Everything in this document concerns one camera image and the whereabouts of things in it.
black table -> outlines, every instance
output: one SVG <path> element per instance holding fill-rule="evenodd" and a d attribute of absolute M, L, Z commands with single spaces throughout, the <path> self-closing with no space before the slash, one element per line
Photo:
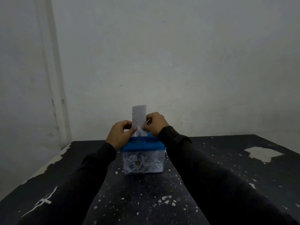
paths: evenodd
<path fill-rule="evenodd" d="M 253 184 L 279 209 L 300 221 L 299 154 L 256 135 L 191 137 L 191 140 L 196 148 Z M 102 143 L 72 142 L 61 160 L 49 165 L 44 174 L 18 186 L 0 202 L 0 224 L 14 224 Z M 251 147 L 270 148 L 284 155 L 264 164 L 244 151 Z M 124 176 L 122 170 L 122 156 L 117 153 L 83 224 L 209 224 L 167 154 L 163 173 Z"/>

black sleeve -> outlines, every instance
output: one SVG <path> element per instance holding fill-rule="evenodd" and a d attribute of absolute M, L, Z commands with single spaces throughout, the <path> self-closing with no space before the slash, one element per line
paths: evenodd
<path fill-rule="evenodd" d="M 197 150 L 167 126 L 159 133 L 173 165 L 211 225 L 299 224 L 231 171 Z"/>
<path fill-rule="evenodd" d="M 106 177 L 107 167 L 116 155 L 114 147 L 104 143 L 95 154 L 86 156 L 65 182 L 33 206 L 36 208 L 22 216 L 17 224 L 82 224 Z"/>

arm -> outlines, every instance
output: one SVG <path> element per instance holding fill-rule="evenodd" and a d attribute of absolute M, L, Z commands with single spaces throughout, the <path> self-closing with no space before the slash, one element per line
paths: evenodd
<path fill-rule="evenodd" d="M 183 183 L 210 224 L 298 224 L 248 183 L 197 150 L 188 137 L 165 120 L 156 127 L 158 115 L 150 114 L 151 124 L 144 129 L 164 143 Z"/>
<path fill-rule="evenodd" d="M 18 225 L 82 224 L 90 204 L 98 193 L 107 174 L 108 165 L 115 159 L 116 150 L 123 147 L 134 134 L 130 121 L 116 123 L 105 143 L 95 154 L 86 156 L 81 166 L 52 194 L 39 201 L 34 210 L 26 213 Z"/>

hand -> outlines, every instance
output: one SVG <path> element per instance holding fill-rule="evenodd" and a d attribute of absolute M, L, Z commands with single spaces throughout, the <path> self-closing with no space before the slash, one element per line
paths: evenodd
<path fill-rule="evenodd" d="M 131 121 L 119 121 L 112 126 L 105 142 L 110 143 L 118 151 L 129 141 L 136 130 L 136 127 L 131 127 Z"/>
<path fill-rule="evenodd" d="M 142 129 L 150 132 L 153 136 L 158 136 L 162 128 L 169 126 L 164 116 L 158 112 L 147 115 L 147 125 L 143 125 Z"/>

blue lid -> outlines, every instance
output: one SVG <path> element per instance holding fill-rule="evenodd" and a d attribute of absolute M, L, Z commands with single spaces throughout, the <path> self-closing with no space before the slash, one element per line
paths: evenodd
<path fill-rule="evenodd" d="M 148 133 L 147 136 L 131 137 L 128 143 L 120 149 L 120 152 L 163 151 L 165 149 L 165 145 L 157 137 Z"/>

